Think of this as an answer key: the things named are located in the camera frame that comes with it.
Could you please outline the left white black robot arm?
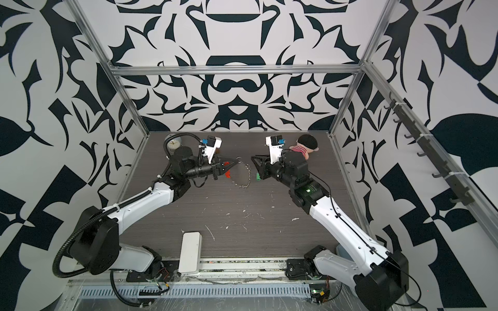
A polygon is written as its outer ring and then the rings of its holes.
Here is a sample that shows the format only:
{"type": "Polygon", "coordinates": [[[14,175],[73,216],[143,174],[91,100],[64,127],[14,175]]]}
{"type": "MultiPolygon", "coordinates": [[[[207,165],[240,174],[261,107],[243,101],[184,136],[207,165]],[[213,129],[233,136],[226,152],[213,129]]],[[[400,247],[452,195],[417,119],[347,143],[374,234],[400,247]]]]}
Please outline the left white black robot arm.
{"type": "Polygon", "coordinates": [[[129,246],[120,236],[131,225],[155,210],[179,200],[191,187],[191,180],[211,176],[217,179],[238,159],[193,155],[181,146],[170,155],[165,170],[144,191],[112,206],[89,207],[81,214],[75,230],[55,255],[52,272],[65,279],[83,273],[98,275],[106,271],[131,270],[146,279],[162,269],[161,256],[147,246],[129,246]]]}

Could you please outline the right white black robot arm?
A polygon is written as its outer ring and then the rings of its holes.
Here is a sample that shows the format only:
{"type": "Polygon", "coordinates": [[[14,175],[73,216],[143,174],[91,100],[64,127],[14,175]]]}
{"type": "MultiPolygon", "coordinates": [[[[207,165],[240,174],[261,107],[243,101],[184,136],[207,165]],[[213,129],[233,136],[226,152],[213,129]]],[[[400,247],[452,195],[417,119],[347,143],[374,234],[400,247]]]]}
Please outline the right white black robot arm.
{"type": "Polygon", "coordinates": [[[280,158],[253,155],[261,179],[273,178],[289,189],[292,201],[336,239],[349,258],[316,247],[308,253],[320,275],[349,286],[368,310],[388,310],[409,289],[409,262],[400,251],[391,252],[363,231],[336,203],[330,186],[309,171],[297,152],[280,158]]]}

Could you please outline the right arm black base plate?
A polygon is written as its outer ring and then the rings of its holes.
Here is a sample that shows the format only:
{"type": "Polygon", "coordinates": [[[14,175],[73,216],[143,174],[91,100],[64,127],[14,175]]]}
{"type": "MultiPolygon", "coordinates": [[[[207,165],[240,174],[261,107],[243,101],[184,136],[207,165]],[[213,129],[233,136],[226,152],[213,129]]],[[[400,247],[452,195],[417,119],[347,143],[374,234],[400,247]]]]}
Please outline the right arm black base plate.
{"type": "Polygon", "coordinates": [[[313,259],[321,252],[327,250],[324,246],[318,245],[308,251],[303,259],[287,259],[285,276],[291,281],[306,280],[326,280],[328,276],[321,274],[313,259]]]}

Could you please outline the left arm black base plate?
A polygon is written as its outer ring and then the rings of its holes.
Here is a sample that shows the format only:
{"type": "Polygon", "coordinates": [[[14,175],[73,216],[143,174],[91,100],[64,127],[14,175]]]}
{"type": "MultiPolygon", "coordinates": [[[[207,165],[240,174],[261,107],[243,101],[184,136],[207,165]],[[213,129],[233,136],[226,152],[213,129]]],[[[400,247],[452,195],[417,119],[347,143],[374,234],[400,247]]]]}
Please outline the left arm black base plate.
{"type": "Polygon", "coordinates": [[[145,272],[128,272],[126,282],[149,282],[156,279],[160,282],[171,281],[179,267],[179,260],[163,260],[161,263],[153,263],[152,268],[145,272]]]}

